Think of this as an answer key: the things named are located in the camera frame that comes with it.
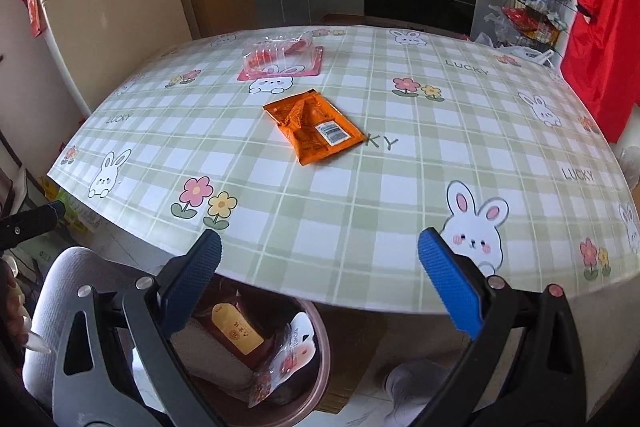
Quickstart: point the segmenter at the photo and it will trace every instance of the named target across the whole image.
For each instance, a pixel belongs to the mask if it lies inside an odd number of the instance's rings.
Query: barcode label
[[[344,129],[340,127],[335,121],[324,122],[320,125],[316,125],[318,133],[322,135],[322,138],[327,140],[329,145],[334,146],[338,143],[342,143],[345,140],[350,139],[350,136],[345,133]]]

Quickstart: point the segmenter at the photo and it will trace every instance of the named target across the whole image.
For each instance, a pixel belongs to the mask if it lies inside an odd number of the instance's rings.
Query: orange snack bag
[[[293,146],[300,165],[364,141],[362,134],[315,89],[264,106]]]

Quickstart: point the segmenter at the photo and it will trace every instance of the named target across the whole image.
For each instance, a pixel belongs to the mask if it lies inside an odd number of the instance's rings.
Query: paper label
[[[243,355],[248,355],[264,342],[233,304],[221,303],[213,306],[211,322]]]

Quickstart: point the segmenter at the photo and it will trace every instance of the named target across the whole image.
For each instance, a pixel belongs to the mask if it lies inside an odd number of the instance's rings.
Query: pink tray
[[[322,54],[324,53],[324,48],[322,46],[316,46],[316,61],[314,62],[314,66],[310,70],[286,73],[284,70],[280,73],[263,73],[260,71],[252,71],[248,73],[244,68],[240,71],[238,75],[238,81],[244,82],[246,80],[257,80],[258,78],[278,78],[281,76],[316,76],[320,73],[320,64],[322,63]]]

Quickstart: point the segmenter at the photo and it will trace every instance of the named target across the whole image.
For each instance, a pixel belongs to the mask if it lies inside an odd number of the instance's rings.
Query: food wrapper
[[[327,158],[365,138],[315,89],[268,103],[264,110],[293,146],[300,165]]]
[[[298,313],[278,337],[270,360],[254,373],[249,407],[254,407],[313,359],[316,353],[314,327],[305,312]]]

